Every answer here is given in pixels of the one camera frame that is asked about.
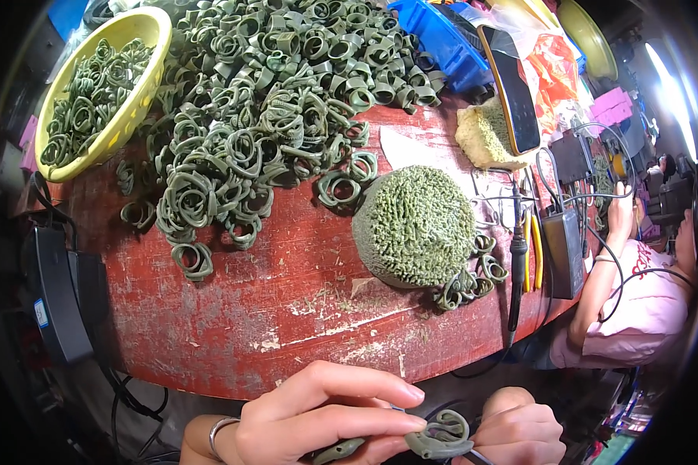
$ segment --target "soldering iron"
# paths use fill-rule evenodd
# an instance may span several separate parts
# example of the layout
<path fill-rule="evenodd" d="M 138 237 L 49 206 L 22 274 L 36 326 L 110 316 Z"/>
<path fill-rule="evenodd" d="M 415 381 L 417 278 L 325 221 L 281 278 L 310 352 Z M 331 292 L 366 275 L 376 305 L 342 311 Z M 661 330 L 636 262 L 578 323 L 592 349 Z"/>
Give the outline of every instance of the soldering iron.
<path fill-rule="evenodd" d="M 514 236 L 512 236 L 512 243 L 509 246 L 509 253 L 512 255 L 512 295 L 507 322 L 507 330 L 509 331 L 507 348 L 512 347 L 514 333 L 517 331 L 517 321 L 520 319 L 522 284 L 525 283 L 525 254 L 528 253 L 528 241 L 525 238 L 525 228 L 523 228 L 520 218 L 522 195 L 517 183 L 512 185 L 512 197 L 514 198 Z"/>

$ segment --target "yellow pliers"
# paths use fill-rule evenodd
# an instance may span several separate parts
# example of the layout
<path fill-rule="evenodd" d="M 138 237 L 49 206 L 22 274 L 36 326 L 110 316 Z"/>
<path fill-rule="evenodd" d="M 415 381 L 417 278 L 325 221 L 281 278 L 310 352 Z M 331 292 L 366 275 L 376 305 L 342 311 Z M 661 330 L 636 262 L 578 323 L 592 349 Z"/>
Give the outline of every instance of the yellow pliers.
<path fill-rule="evenodd" d="M 531 178 L 528 178 L 527 182 L 523 184 L 531 185 Z M 523 192 L 525 196 L 530 196 L 534 198 L 533 190 L 528 186 L 523 185 Z M 540 228 L 538 227 L 537 211 L 535 210 L 537 206 L 533 204 L 532 210 L 530 208 L 525 212 L 525 237 L 528 242 L 530 241 L 530 232 L 533 235 L 533 246 L 535 249 L 535 281 L 533 287 L 535 289 L 540 289 L 543 285 L 543 243 L 540 239 Z M 525 255 L 525 282 L 523 285 L 523 292 L 530 292 L 530 254 Z"/>

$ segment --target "worn red tabletop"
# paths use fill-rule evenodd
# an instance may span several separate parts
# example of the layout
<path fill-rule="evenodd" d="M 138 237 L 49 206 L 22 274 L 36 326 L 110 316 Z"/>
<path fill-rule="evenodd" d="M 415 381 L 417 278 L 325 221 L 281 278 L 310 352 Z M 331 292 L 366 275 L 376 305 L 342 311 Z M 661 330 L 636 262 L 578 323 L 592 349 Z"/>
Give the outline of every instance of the worn red tabletop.
<path fill-rule="evenodd" d="M 366 150 L 380 155 L 381 173 L 391 170 L 378 138 L 380 126 L 387 125 L 467 163 L 454 139 L 456 109 L 465 106 L 444 98 L 442 106 L 413 116 L 373 107 L 359 118 L 371 123 Z M 387 370 L 416 382 L 503 347 L 509 280 L 468 306 L 431 315 L 423 293 L 393 289 L 372 277 L 354 247 L 351 218 L 318 205 L 312 181 L 275 191 L 271 216 L 248 251 L 233 251 L 222 228 L 197 231 L 197 240 L 213 251 L 215 272 L 190 283 L 157 228 L 135 235 L 119 219 L 129 199 L 116 185 L 117 163 L 120 157 L 147 157 L 142 144 L 121 152 L 75 180 L 70 207 L 80 247 L 100 253 L 105 262 L 120 368 L 133 377 L 197 394 L 253 399 L 316 359 Z M 540 196 L 547 197 L 542 186 Z M 494 232 L 494 255 L 509 268 L 509 235 L 502 228 Z M 523 295 L 518 340 L 542 321 L 547 303 L 542 291 Z M 551 317 L 572 304 L 555 301 Z"/>

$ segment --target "pliers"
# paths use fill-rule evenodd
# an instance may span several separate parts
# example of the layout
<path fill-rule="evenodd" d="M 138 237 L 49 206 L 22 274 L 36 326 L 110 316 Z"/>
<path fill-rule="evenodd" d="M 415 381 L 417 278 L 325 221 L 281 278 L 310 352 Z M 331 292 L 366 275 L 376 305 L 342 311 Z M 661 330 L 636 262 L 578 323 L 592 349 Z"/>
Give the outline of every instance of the pliers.
<path fill-rule="evenodd" d="M 527 179 L 522 180 L 522 195 L 528 196 L 530 198 L 535 198 L 532 189 L 532 179 L 527 172 L 525 174 Z M 525 238 L 530 241 L 530 232 L 533 235 L 533 246 L 535 250 L 535 281 L 532 283 L 532 287 L 535 289 L 540 289 L 543 286 L 543 243 L 540 239 L 540 227 L 537 218 L 537 206 L 533 203 L 532 209 L 528 208 L 524 218 L 525 227 Z M 530 254 L 525 255 L 525 283 L 522 287 L 522 292 L 530 292 Z"/>

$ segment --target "fingernail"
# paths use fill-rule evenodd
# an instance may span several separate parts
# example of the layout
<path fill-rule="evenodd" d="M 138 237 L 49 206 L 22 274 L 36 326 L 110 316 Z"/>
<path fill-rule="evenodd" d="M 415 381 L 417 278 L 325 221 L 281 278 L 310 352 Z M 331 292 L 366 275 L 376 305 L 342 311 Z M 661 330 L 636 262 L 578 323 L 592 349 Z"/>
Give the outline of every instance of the fingernail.
<path fill-rule="evenodd" d="M 422 391 L 418 387 L 410 384 L 406 386 L 406 389 L 409 391 L 409 394 L 413 396 L 415 399 L 424 400 L 424 391 Z"/>

